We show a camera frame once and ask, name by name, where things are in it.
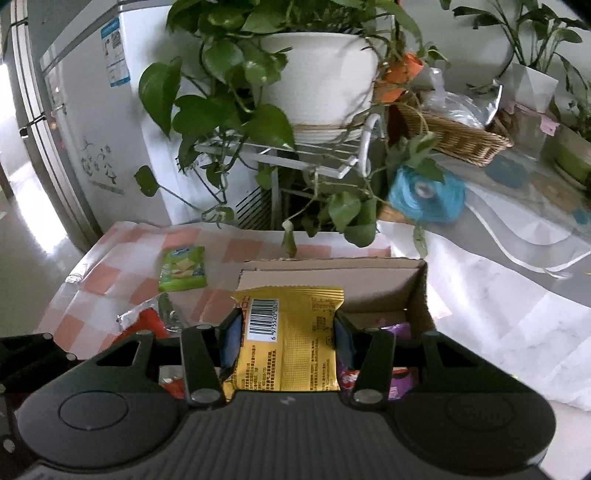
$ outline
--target refrigerator label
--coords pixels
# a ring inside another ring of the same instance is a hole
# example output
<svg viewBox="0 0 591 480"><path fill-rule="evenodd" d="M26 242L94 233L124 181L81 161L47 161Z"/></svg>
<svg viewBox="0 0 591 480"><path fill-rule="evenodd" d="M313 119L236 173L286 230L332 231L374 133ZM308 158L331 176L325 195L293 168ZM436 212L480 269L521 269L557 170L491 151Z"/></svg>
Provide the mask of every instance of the refrigerator label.
<svg viewBox="0 0 591 480"><path fill-rule="evenodd" d="M114 18L100 31L103 39L103 53L107 64L107 74L112 87L117 87L130 81L129 70L125 62L125 52L121 38L119 18Z"/></svg>

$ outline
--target white refrigerator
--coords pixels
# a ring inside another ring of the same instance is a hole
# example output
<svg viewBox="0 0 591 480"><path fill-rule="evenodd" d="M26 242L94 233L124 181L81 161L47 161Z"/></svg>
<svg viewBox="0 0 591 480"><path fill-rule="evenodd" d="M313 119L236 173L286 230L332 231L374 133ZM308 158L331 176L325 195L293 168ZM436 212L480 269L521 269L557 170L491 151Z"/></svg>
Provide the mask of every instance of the white refrigerator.
<svg viewBox="0 0 591 480"><path fill-rule="evenodd" d="M69 183L79 185L75 195L84 196L81 203L92 211L86 214L96 219L102 232L120 220L167 226L200 219L199 211L162 189L152 198L145 197L134 179L143 165L150 166L160 185L199 210L217 203L194 173L179 173L180 136L172 133L168 139L138 97L141 75L154 61L169 62L182 56L186 68L200 74L194 70L196 39L165 30L171 3L92 0L40 61L45 85L36 88L47 89L51 106L44 112L46 121L34 126L35 139L53 143L47 170L66 172L56 179L61 188L67 189ZM188 81L182 83L180 95L194 93L194 88ZM70 163L68 168L64 168L65 161ZM200 165L207 163L205 156L200 157ZM259 188L255 174L241 163L234 165L228 178L228 206L236 212L237 225L268 229L271 194Z"/></svg>

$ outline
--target yellow snack package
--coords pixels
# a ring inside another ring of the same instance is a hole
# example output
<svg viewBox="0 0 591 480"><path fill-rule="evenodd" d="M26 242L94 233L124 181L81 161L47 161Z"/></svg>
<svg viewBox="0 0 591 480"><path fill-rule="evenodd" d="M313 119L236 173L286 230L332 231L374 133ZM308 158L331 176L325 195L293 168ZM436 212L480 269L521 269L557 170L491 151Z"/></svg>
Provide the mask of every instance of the yellow snack package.
<svg viewBox="0 0 591 480"><path fill-rule="evenodd" d="M338 390L333 321L340 287L261 287L232 296L245 327L233 390Z"/></svg>

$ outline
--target purple snack package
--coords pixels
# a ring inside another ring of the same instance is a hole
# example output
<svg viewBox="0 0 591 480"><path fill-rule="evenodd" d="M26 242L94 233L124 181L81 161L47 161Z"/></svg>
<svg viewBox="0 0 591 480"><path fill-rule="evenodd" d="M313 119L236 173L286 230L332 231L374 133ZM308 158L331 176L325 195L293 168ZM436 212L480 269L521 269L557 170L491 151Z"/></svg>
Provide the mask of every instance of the purple snack package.
<svg viewBox="0 0 591 480"><path fill-rule="evenodd" d="M381 327L382 330L386 330L400 338L402 340L410 340L411 330L409 323L399 323L397 325L390 325ZM351 391L355 386L357 377L359 376L359 370L347 370L339 357L336 358L336 377L339 382L339 386L342 395L347 400L351 395ZM406 367L395 367L392 369L392 381L390 382L390 393L388 400L398 400L402 396L411 390L415 385L418 384L418 370L417 368L406 368Z"/></svg>
<svg viewBox="0 0 591 480"><path fill-rule="evenodd" d="M412 339L412 335L410 333L410 323L399 323L397 325L389 325L386 327L380 327L382 330L386 330L387 332L393 333L396 335L396 338L400 338L401 340L410 340Z"/></svg>

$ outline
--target clear plastic bag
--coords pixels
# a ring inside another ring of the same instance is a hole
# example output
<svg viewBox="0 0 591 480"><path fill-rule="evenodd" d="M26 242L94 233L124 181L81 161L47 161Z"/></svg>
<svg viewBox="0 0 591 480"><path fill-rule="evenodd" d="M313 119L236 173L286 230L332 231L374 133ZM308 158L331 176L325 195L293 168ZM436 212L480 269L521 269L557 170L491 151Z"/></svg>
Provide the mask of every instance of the clear plastic bag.
<svg viewBox="0 0 591 480"><path fill-rule="evenodd" d="M443 71L429 71L434 90L423 95L423 109L468 127L485 129L494 119L501 100L502 85L495 81L486 93L472 99L466 95L446 92Z"/></svg>

